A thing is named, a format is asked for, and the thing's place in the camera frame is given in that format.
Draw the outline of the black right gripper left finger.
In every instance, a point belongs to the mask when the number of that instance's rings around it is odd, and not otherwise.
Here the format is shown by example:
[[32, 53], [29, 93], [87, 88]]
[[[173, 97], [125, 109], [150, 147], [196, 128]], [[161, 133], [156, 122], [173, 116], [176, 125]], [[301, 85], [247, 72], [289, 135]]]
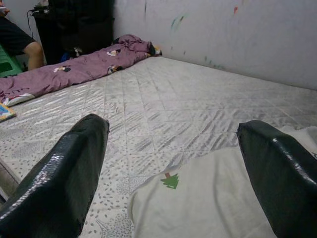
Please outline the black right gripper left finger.
[[0, 210], [3, 238], [76, 238], [93, 201], [109, 122], [80, 119], [32, 168]]

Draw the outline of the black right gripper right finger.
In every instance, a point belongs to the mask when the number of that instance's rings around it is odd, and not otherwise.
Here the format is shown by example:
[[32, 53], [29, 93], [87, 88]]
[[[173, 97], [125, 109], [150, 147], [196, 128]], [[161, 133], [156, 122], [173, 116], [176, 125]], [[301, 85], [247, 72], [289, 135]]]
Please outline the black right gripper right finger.
[[317, 128], [239, 124], [240, 150], [256, 197], [278, 238], [317, 236]]

